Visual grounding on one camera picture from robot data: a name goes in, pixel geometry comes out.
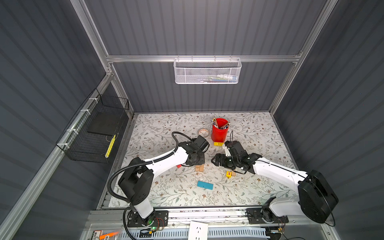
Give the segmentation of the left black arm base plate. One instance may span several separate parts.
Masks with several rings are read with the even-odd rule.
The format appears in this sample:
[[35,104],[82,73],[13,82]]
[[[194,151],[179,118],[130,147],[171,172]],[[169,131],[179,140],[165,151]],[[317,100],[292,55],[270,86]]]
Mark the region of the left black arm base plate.
[[130,228],[139,227],[166,227],[168,225],[169,211],[155,210],[147,218],[142,218],[138,212],[130,211],[128,213],[127,226]]

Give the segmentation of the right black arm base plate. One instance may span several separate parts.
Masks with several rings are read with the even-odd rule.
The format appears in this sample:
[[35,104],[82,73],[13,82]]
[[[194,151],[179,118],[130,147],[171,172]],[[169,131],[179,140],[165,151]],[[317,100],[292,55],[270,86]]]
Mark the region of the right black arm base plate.
[[287,224],[287,216],[277,217],[269,209],[248,208],[245,212],[250,224]]

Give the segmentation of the black foam pad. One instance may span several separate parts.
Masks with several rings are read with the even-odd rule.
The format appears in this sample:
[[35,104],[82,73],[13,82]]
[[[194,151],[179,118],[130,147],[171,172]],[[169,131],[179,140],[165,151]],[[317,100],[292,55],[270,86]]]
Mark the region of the black foam pad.
[[109,113],[97,113],[96,117],[91,121],[87,132],[112,137],[119,125],[121,116]]

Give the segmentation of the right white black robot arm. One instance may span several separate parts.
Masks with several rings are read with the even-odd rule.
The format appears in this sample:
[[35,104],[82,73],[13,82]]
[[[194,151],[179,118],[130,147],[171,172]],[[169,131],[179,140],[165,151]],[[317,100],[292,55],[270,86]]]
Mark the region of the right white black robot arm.
[[287,216],[305,216],[318,224],[333,218],[339,199],[325,177],[318,171],[299,171],[276,164],[260,154],[247,153],[238,141],[227,141],[225,152],[216,154],[211,162],[238,174],[251,173],[267,177],[293,190],[293,197],[269,198],[257,216],[265,223],[274,223]]

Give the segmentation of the yellow ruler in basket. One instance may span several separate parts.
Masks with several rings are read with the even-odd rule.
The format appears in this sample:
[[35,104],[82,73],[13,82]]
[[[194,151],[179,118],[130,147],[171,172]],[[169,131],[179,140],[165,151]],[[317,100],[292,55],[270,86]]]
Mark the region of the yellow ruler in basket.
[[106,159],[108,159],[110,157],[110,154],[111,154],[111,152],[113,150],[113,147],[114,147],[114,144],[115,144],[115,141],[116,141],[116,138],[117,138],[117,135],[113,135],[113,137],[109,141],[109,146],[108,146],[107,151],[105,153],[105,158]]

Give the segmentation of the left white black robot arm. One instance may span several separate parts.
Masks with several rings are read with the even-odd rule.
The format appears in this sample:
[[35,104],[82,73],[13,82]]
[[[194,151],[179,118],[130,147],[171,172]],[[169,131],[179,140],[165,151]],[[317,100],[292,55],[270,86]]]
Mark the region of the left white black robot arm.
[[129,168],[123,171],[118,186],[126,196],[126,201],[142,220],[154,216],[154,208],[149,200],[149,193],[155,178],[178,165],[202,165],[205,152],[210,144],[202,136],[187,142],[177,142],[174,150],[156,158],[141,160],[134,158]]

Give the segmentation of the teal wooden block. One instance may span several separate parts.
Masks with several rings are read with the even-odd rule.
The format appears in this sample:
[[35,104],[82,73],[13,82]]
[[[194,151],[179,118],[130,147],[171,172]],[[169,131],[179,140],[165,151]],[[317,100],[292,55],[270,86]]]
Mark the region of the teal wooden block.
[[207,189],[207,190],[213,190],[213,188],[214,188],[213,184],[202,182],[202,181],[198,181],[197,186],[199,188],[203,188],[203,189]]

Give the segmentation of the red pencil cup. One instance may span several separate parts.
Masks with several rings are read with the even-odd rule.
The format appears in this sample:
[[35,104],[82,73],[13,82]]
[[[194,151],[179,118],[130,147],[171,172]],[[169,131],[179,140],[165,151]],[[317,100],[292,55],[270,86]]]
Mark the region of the red pencil cup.
[[211,138],[213,142],[224,143],[227,138],[230,122],[223,118],[213,118]]

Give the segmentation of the floral table mat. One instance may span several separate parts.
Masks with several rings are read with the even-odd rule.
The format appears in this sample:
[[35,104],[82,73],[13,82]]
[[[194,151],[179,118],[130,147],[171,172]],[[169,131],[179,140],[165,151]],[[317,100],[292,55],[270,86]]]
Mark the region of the floral table mat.
[[[198,130],[212,133],[212,119],[224,118],[230,122],[227,137],[242,144],[248,153],[260,154],[268,160],[288,168],[295,162],[285,146],[272,115],[256,113],[166,113],[139,114],[129,139],[123,166],[136,157],[154,158],[175,147],[171,133],[177,131],[179,141],[194,138]],[[288,187],[267,177],[250,173],[228,179],[226,170],[216,167],[211,159],[223,149],[210,145],[205,154],[203,172],[195,167],[173,167],[155,178],[149,199],[155,207],[202,207],[262,205],[270,197],[291,197]],[[198,181],[211,183],[213,190],[199,188]]]

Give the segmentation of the small yellow cube right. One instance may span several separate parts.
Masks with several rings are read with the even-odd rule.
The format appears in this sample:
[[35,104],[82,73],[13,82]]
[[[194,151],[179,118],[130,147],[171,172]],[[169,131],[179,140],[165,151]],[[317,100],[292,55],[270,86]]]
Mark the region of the small yellow cube right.
[[230,178],[232,177],[232,172],[227,171],[227,172],[226,172],[226,177],[227,177],[228,179],[230,179]]

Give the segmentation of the white power socket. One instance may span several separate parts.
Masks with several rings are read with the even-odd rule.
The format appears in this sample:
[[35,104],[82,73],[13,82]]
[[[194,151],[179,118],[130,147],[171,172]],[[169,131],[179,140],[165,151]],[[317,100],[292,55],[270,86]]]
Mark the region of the white power socket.
[[205,223],[190,222],[188,240],[207,240],[209,225]]

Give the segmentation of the clear tape roll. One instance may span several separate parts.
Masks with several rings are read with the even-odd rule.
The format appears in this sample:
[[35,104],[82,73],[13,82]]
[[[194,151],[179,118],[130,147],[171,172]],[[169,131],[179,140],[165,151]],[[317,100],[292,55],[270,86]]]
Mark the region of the clear tape roll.
[[206,138],[210,135],[210,131],[206,128],[201,128],[198,130],[198,135],[202,136],[203,138]]

